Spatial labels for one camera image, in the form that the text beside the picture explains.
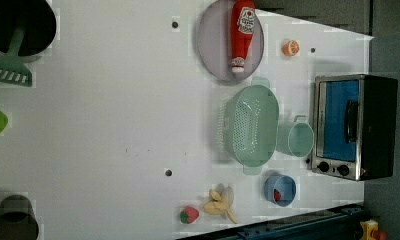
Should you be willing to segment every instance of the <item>black pot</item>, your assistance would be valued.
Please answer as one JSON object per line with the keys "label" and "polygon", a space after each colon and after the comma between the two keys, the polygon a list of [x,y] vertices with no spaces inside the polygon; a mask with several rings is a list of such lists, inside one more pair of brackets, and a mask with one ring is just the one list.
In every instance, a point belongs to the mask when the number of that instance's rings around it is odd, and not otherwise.
{"label": "black pot", "polygon": [[38,234],[29,199],[13,195],[0,203],[0,240],[36,240]]}
{"label": "black pot", "polygon": [[53,41],[57,22],[45,0],[0,0],[0,51],[9,50],[17,19],[27,14],[25,37],[19,56],[27,57],[44,51]]}

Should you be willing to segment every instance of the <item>plate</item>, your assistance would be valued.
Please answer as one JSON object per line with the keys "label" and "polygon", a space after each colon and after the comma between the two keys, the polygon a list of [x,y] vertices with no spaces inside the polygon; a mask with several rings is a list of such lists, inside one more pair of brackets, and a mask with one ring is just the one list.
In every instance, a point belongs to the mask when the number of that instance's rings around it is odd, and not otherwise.
{"label": "plate", "polygon": [[264,37],[262,26],[255,16],[252,43],[244,63],[244,73],[231,70],[230,25],[234,0],[218,0],[206,10],[200,21],[198,48],[206,68],[221,80],[237,81],[248,78],[259,66],[263,56]]}

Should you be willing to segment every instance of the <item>mint green bowl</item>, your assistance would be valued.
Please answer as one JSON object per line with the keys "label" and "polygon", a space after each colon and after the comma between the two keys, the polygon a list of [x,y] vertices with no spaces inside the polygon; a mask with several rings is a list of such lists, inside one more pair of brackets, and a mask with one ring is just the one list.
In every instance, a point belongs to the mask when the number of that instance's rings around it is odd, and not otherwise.
{"label": "mint green bowl", "polygon": [[259,174],[274,154],[278,116],[278,101],[264,78],[253,78],[227,103],[224,146],[245,174]]}

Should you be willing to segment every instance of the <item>toaster oven window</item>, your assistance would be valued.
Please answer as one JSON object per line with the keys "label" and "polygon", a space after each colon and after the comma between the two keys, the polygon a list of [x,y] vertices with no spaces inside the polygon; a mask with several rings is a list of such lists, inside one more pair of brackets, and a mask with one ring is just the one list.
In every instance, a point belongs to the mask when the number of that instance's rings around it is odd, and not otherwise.
{"label": "toaster oven window", "polygon": [[320,87],[321,101],[318,127],[318,156],[341,161],[356,160],[357,111],[359,81],[325,82]]}

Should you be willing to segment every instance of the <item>toaster oven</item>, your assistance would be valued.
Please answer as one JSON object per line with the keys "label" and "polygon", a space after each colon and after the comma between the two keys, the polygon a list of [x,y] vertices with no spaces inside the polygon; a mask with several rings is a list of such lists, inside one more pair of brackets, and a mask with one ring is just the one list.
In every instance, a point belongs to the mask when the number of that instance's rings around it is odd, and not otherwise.
{"label": "toaster oven", "polygon": [[312,171],[350,180],[393,175],[397,80],[317,77]]}

